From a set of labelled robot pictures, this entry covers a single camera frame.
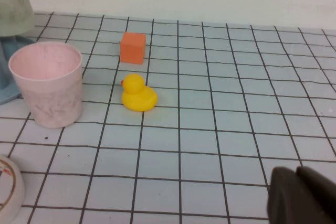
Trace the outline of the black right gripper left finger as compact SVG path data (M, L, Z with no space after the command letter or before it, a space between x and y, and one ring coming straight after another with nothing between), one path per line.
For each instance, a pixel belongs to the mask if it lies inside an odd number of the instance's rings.
M296 173L285 167L272 171L267 214L270 223L322 223L323 212Z

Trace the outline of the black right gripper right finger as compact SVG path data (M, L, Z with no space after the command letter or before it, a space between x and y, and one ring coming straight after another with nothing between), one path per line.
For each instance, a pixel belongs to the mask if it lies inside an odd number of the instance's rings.
M335 183L308 166L298 167L296 174L335 223Z

